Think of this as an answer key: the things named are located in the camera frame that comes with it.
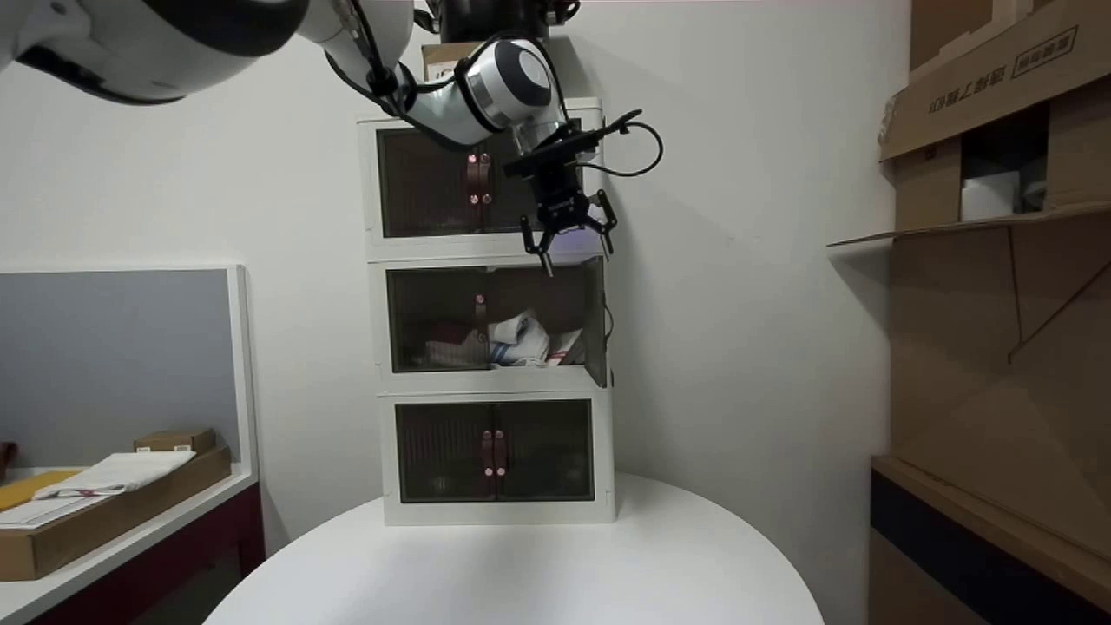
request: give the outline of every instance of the desk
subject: desk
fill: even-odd
[[[790,563],[729,512],[619,478],[613,526],[411,526],[383,502],[253,569],[207,625],[818,625]]]
[[[244,572],[263,561],[245,468],[43,579],[0,583],[0,625],[131,621],[218,557],[237,557]]]

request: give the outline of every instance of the brown shelf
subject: brown shelf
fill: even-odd
[[[1096,216],[1111,216],[1111,205],[1069,210],[1069,212],[1031,212],[1031,216],[987,220],[987,223],[952,223],[952,225],[929,225],[929,228],[890,228],[873,237],[834,240],[830,247],[838,250],[838,247],[863,247],[863,245],[885,245],[885,240],[897,245],[897,240],[923,240],[923,237],[1024,228],[1024,225],[1073,223],[1073,220],[1096,220]]]

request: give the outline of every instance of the white round table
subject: white round table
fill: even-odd
[[[407,526],[383,502],[253,569],[207,625],[818,625],[790,563],[689,491],[619,475],[613,526]]]

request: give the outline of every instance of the white robot link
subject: white robot link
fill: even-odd
[[[604,195],[584,198],[580,157],[638,124],[638,110],[580,134],[564,109],[553,58],[532,40],[494,40],[451,78],[415,84],[400,64],[413,34],[413,0],[5,0],[0,71],[17,58],[118,106],[174,106],[296,34],[315,41],[347,86],[444,146],[514,134],[520,159],[508,169],[529,178],[537,203],[520,232],[546,267],[560,228],[589,225],[604,240],[613,228]]]

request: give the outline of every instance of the gray partition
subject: gray partition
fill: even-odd
[[[146,431],[238,444],[227,267],[0,274],[0,440],[20,467],[87,467]]]

